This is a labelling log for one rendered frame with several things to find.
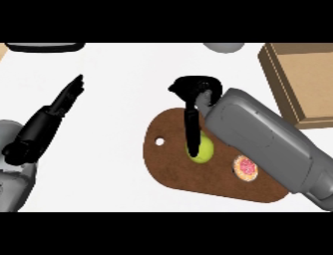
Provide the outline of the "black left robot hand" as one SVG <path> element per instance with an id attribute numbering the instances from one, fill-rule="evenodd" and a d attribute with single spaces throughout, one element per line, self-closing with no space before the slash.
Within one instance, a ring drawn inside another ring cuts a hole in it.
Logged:
<path id="1" fill-rule="evenodd" d="M 41 157 L 82 88 L 82 76 L 66 85 L 53 103 L 42 106 L 28 119 L 14 140 L 4 146 L 1 154 L 10 165 L 33 163 Z"/>

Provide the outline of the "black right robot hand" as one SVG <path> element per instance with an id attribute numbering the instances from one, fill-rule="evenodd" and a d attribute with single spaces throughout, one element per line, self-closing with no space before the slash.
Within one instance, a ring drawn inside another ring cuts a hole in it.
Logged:
<path id="1" fill-rule="evenodd" d="M 209 91 L 208 104 L 212 106 L 221 95 L 221 84 L 217 78 L 208 76 L 183 76 L 178 77 L 167 90 L 172 92 L 184 101 L 183 109 L 183 129 L 186 151 L 190 157 L 198 155 L 199 146 L 199 127 L 198 127 L 198 109 L 195 100 L 198 95 Z"/>

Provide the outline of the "brown wooden cutting board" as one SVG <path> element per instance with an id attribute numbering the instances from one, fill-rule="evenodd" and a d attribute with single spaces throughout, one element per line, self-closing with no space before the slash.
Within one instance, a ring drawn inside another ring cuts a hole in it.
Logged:
<path id="1" fill-rule="evenodd" d="M 212 157 L 195 163 L 184 151 L 183 109 L 162 111 L 153 118 L 144 136 L 143 159 L 150 176 L 165 187 L 269 203 L 283 198 L 288 190 L 261 168 L 252 181 L 232 172 L 232 161 L 240 152 L 214 137 L 199 120 L 199 128 L 212 142 Z"/>

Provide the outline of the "cardboard box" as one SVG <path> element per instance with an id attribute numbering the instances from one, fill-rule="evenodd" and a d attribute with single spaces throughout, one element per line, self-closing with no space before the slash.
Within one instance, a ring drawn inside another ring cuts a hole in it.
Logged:
<path id="1" fill-rule="evenodd" d="M 333 43 L 266 43 L 257 59 L 283 119 L 333 128 Z"/>

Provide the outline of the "grey round object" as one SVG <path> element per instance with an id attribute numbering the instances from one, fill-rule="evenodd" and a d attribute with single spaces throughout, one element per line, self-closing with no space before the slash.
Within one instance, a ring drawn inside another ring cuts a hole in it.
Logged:
<path id="1" fill-rule="evenodd" d="M 215 53 L 227 54 L 236 52 L 243 44 L 242 43 L 203 43 L 208 50 Z"/>

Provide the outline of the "pink grapefruit half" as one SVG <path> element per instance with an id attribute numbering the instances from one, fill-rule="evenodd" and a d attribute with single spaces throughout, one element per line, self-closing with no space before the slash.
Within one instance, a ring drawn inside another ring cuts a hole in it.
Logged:
<path id="1" fill-rule="evenodd" d="M 232 171 L 235 176 L 245 182 L 252 181 L 257 177 L 257 165 L 243 155 L 235 158 Z"/>

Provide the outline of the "black flat appliance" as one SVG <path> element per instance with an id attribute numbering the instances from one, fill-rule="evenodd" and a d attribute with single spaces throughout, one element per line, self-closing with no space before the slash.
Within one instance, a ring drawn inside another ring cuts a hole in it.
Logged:
<path id="1" fill-rule="evenodd" d="M 78 51 L 84 43 L 5 43 L 14 52 L 26 53 L 62 53 Z"/>

